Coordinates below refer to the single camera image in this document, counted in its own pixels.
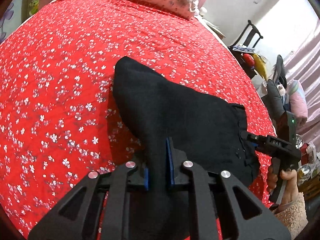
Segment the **beige fuzzy sleeve forearm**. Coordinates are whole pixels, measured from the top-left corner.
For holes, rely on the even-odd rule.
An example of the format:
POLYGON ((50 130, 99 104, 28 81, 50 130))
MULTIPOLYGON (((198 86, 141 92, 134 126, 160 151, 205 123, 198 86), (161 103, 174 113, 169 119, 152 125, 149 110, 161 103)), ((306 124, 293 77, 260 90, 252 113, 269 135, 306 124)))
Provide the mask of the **beige fuzzy sleeve forearm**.
POLYGON ((288 228, 291 239, 295 239, 308 224, 304 194, 299 192, 295 201, 278 206, 273 214, 288 228))

